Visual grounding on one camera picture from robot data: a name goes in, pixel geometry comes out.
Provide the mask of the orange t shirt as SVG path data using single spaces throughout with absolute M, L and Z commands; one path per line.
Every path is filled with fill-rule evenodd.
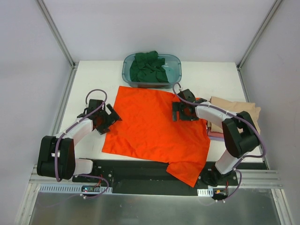
M 166 171 L 194 187 L 205 166 L 210 139 L 206 121 L 173 121 L 170 92 L 120 86 L 102 152 L 167 163 Z

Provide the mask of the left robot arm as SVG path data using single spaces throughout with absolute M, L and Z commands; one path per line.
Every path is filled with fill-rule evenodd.
M 66 130 L 42 138 L 37 174 L 56 178 L 58 182 L 82 174 L 88 182 L 95 182 L 99 177 L 98 169 L 93 167 L 91 159 L 77 158 L 75 146 L 94 130 L 100 135 L 110 132 L 109 127 L 121 120 L 110 104 L 103 100 L 89 100 L 88 107 Z

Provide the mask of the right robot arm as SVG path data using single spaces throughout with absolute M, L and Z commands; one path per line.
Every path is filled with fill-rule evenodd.
M 263 144 L 250 114 L 227 111 L 203 98 L 196 99 L 189 89 L 174 94 L 180 101 L 172 103 L 173 121 L 204 119 L 222 128 L 226 150 L 211 171 L 201 176 L 206 185 L 222 185 L 248 153 Z

